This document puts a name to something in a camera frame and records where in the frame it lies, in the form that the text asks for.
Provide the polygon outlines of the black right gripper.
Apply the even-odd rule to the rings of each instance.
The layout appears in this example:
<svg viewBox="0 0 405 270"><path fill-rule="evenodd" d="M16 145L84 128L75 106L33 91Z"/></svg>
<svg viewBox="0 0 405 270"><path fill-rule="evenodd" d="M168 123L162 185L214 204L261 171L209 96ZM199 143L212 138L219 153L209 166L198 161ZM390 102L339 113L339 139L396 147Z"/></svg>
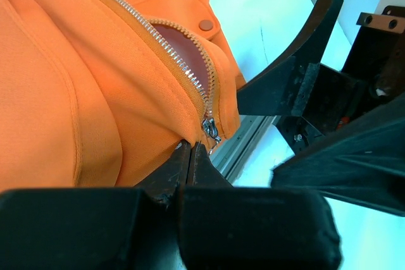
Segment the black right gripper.
<svg viewBox="0 0 405 270"><path fill-rule="evenodd" d="M288 118L294 157L274 188L303 188L404 215L404 7L361 13L341 71L320 66L343 0L317 0L279 57L237 91L241 115Z"/></svg>

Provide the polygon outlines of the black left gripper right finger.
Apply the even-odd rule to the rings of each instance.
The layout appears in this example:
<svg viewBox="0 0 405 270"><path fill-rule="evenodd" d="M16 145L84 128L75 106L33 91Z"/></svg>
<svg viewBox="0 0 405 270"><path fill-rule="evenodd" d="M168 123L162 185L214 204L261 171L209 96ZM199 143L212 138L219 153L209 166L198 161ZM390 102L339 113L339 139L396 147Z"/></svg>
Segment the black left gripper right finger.
<svg viewBox="0 0 405 270"><path fill-rule="evenodd" d="M342 261L320 194L233 187L201 144L180 189L180 255L187 269L338 269Z"/></svg>

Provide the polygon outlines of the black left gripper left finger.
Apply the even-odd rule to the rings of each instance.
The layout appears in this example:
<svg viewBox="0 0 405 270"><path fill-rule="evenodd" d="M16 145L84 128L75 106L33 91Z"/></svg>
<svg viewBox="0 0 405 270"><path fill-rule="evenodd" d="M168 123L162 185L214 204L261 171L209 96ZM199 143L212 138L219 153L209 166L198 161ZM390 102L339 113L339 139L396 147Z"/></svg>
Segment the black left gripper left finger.
<svg viewBox="0 0 405 270"><path fill-rule="evenodd" d="M26 188L1 194L2 269L189 269L176 200L190 145L137 187Z"/></svg>

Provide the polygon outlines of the clear zipper pull tab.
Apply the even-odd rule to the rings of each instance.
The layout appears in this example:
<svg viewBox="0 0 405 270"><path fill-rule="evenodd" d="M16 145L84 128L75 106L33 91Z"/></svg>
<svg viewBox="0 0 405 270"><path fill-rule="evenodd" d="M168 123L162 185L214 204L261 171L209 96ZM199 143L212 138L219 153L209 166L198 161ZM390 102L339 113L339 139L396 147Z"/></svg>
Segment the clear zipper pull tab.
<svg viewBox="0 0 405 270"><path fill-rule="evenodd" d="M209 149L208 155L212 155L213 151L216 149L218 144L221 143L221 137L219 131L216 127L215 119L212 117L205 118L202 122L202 128L206 135L215 141L214 146Z"/></svg>

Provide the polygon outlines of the orange zip-up jacket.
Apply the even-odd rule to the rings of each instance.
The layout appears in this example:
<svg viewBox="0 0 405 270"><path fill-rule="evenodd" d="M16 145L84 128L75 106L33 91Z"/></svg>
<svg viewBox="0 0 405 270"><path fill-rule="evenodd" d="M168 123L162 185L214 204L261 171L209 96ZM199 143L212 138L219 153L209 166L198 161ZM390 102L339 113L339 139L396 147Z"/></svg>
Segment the orange zip-up jacket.
<svg viewBox="0 0 405 270"><path fill-rule="evenodd" d="M270 47L309 1L1 0L1 190L133 186L181 140L209 151L208 117L230 139L254 73L231 31Z"/></svg>

